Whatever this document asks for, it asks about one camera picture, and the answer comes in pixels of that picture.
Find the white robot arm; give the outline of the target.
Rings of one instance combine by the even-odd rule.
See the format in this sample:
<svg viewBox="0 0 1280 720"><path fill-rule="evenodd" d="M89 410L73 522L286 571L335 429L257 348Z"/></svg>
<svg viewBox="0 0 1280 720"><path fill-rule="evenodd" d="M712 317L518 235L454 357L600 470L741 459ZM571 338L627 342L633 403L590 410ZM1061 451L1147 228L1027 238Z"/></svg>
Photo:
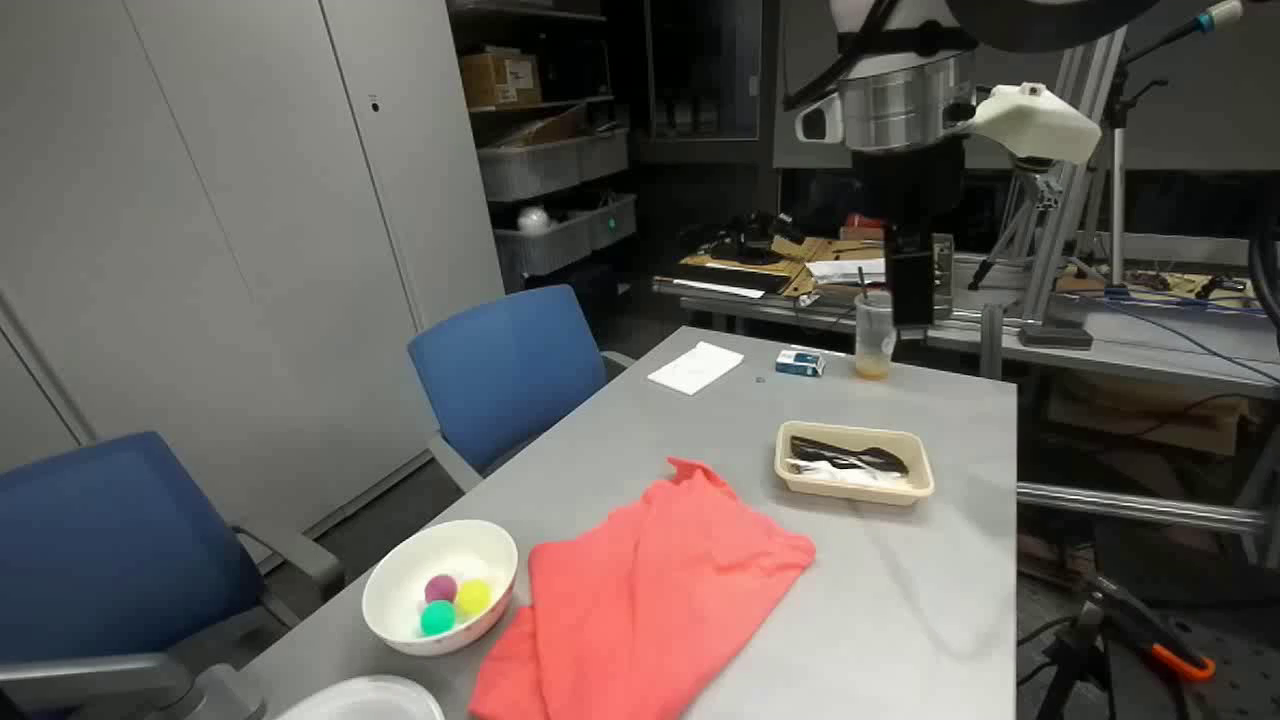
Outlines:
<svg viewBox="0 0 1280 720"><path fill-rule="evenodd" d="M972 81L972 53L1070 53L1157 0L829 0L835 57L785 91L791 131L853 157L883 218L883 282L907 332L936 319L931 232L962 203L970 139L1017 164L1085 164L1102 123L1040 81Z"/></svg>

